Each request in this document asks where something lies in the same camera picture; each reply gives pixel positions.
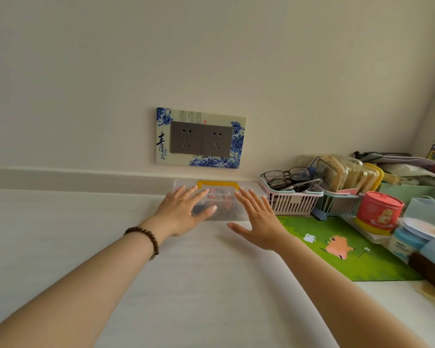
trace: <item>white cartoon animal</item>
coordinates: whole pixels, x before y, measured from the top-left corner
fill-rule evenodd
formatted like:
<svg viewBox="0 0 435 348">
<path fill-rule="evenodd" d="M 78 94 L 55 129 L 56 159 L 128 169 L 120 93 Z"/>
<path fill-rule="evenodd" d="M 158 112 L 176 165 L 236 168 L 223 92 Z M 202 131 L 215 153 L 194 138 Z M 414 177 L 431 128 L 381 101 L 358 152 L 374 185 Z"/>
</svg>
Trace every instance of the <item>white cartoon animal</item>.
<svg viewBox="0 0 435 348">
<path fill-rule="evenodd" d="M 316 236 L 313 236 L 312 234 L 306 234 L 303 240 L 305 242 L 313 243 L 316 240 Z"/>
<path fill-rule="evenodd" d="M 377 217 L 377 222 L 382 225 L 387 225 L 391 220 L 391 216 L 393 215 L 393 211 L 390 209 L 385 209 L 379 217 Z"/>
</svg>

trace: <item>outlet cover plate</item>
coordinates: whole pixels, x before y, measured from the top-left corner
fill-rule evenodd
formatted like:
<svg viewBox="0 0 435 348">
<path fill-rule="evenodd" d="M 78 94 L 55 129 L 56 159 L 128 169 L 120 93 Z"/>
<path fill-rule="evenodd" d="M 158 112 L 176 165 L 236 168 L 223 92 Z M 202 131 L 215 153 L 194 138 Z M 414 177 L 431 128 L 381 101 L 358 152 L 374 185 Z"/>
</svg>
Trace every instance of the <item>outlet cover plate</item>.
<svg viewBox="0 0 435 348">
<path fill-rule="evenodd" d="M 230 157 L 232 145 L 232 127 L 203 125 L 201 154 L 203 156 Z"/>
<path fill-rule="evenodd" d="M 189 122 L 171 122 L 171 153 L 201 154 L 203 125 Z"/>
<path fill-rule="evenodd" d="M 201 154 L 172 153 L 172 122 L 188 122 L 229 127 L 232 129 L 232 141 L 229 156 L 203 156 Z M 239 168 L 245 136 L 246 118 L 239 116 L 208 114 L 197 111 L 156 109 L 156 162 L 158 164 L 202 166 L 217 168 Z"/>
</svg>

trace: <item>red cylindrical container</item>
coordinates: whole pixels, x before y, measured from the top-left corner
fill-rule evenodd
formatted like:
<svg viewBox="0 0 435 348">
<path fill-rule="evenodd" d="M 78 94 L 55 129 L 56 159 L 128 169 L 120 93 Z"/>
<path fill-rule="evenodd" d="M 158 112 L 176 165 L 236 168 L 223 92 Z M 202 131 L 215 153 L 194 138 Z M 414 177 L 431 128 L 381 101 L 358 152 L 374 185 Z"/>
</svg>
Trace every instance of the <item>red cylindrical container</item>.
<svg viewBox="0 0 435 348">
<path fill-rule="evenodd" d="M 356 215 L 356 223 L 365 230 L 389 235 L 396 228 L 396 221 L 405 204 L 390 195 L 367 192 Z"/>
</svg>

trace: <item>red container lid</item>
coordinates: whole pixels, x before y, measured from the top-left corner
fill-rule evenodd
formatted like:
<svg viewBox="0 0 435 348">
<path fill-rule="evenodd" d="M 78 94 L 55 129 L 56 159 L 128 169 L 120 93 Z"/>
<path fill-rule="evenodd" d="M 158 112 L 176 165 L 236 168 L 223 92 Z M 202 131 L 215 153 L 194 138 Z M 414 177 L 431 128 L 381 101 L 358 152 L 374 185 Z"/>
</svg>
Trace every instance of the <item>red container lid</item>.
<svg viewBox="0 0 435 348">
<path fill-rule="evenodd" d="M 390 195 L 386 195 L 380 192 L 366 192 L 366 195 L 369 198 L 372 198 L 376 201 L 379 201 L 381 203 L 385 203 L 388 205 L 393 205 L 393 206 L 404 206 L 405 204 L 400 200 L 400 199 L 396 199 L 394 197 L 391 197 Z"/>
</svg>

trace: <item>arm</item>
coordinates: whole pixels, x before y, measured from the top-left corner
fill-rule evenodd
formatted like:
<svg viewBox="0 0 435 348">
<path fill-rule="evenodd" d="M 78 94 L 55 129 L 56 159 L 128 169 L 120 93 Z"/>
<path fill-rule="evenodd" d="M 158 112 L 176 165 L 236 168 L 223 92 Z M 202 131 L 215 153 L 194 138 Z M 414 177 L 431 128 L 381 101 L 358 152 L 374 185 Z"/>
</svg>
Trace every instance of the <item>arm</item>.
<svg viewBox="0 0 435 348">
<path fill-rule="evenodd" d="M 341 348 L 424 348 L 427 345 L 361 288 L 290 235 L 266 198 L 240 190 L 236 198 L 248 212 L 252 230 L 227 226 L 263 249 L 274 250 L 316 306 Z"/>
<path fill-rule="evenodd" d="M 161 245 L 211 216 L 213 206 L 197 216 L 192 207 L 208 190 L 169 193 L 155 215 L 139 226 Z M 144 234 L 131 232 L 72 270 L 0 323 L 0 348 L 92 347 L 128 287 L 153 254 Z"/>
</svg>

